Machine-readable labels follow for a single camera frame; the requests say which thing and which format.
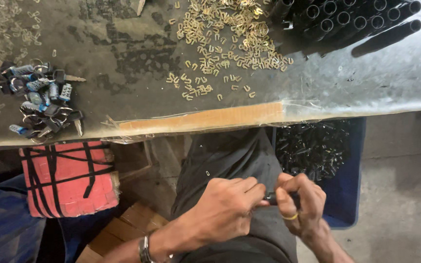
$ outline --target dirty table surface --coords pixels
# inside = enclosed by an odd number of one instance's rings
[[[71,125],[53,142],[120,135],[113,125],[105,124],[107,115],[114,121],[144,120],[277,101],[284,103],[285,121],[294,122],[421,110],[421,31],[380,51],[354,57],[352,49],[359,43],[334,51],[303,50],[301,39],[274,30],[269,35],[282,43],[279,52],[295,62],[285,72],[244,70],[232,62],[214,77],[184,64],[186,60],[199,64],[201,55],[197,44],[177,39],[177,25],[188,5],[181,2],[182,7],[175,9],[172,1],[147,1],[138,17],[130,0],[0,0],[0,59],[26,64],[39,58],[87,80],[72,83],[71,105],[84,112],[84,136],[78,137]],[[39,29],[32,28],[37,23],[28,11],[40,13]],[[178,22],[169,25],[172,18]],[[421,20],[421,12],[412,19]],[[12,33],[17,21],[33,34],[40,32],[42,45],[5,37],[3,31]],[[221,45],[226,52],[232,44],[230,28],[221,36],[227,38]],[[26,57],[20,56],[22,48],[28,50]],[[52,57],[55,49],[57,55]],[[165,82],[169,72],[185,73],[193,85],[196,77],[205,76],[214,90],[186,101],[184,87],[176,89]],[[223,76],[230,74],[242,77],[237,91],[230,89],[234,83],[223,82]],[[249,98],[241,88],[244,85],[251,86],[256,97]],[[0,93],[0,146],[33,144],[8,130],[10,124],[21,124],[18,108],[24,100]]]

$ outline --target cardboard box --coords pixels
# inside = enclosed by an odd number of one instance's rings
[[[128,208],[120,219],[114,218],[82,251],[77,263],[94,263],[124,242],[145,236],[168,223],[142,202]]]

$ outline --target black pants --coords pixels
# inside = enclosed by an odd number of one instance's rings
[[[267,191],[272,191],[281,172],[263,128],[195,135],[178,178],[172,218],[178,218],[196,205],[212,178],[253,176],[266,185]],[[174,261],[228,249],[257,251],[280,263],[297,262],[295,237],[285,226],[277,207],[256,209],[248,236],[178,255]]]

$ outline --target person's left hand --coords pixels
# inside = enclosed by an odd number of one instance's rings
[[[179,218],[196,237],[190,249],[248,235],[252,210],[268,205],[265,192],[254,177],[210,180],[197,204]]]

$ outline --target workbench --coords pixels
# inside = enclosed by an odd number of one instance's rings
[[[185,0],[180,9],[173,7],[174,1],[146,1],[140,16],[130,0],[37,2],[0,1],[3,31],[11,33],[9,28],[20,21],[33,34],[40,32],[42,42],[24,45],[20,37],[7,38],[0,31],[0,51],[6,53],[0,59],[14,60],[20,49],[27,48],[28,55],[21,59],[25,64],[39,58],[86,79],[71,82],[71,105],[85,115],[84,136],[78,137],[71,125],[46,143],[112,137],[133,142],[184,132],[421,111],[421,31],[380,51],[354,57],[352,49],[360,43],[340,50],[312,48],[274,27],[269,35],[282,43],[278,51],[294,60],[285,72],[245,70],[233,62],[214,77],[185,66],[186,60],[199,63],[202,56],[197,44],[177,39],[177,25],[187,10]],[[36,22],[27,11],[39,11],[39,29],[32,29]],[[18,15],[4,21],[10,12]],[[177,20],[174,25],[168,23],[172,18]],[[421,11],[412,19],[421,20]],[[220,35],[227,38],[223,48],[228,51],[230,29]],[[166,83],[169,72],[185,73],[193,86],[196,77],[204,76],[213,91],[187,101],[182,97],[184,87]],[[242,80],[224,83],[225,75]],[[239,89],[233,91],[231,85]],[[244,85],[256,92],[254,98],[242,89]],[[0,92],[0,147],[34,144],[8,129],[10,124],[22,124],[19,106],[24,100]]]

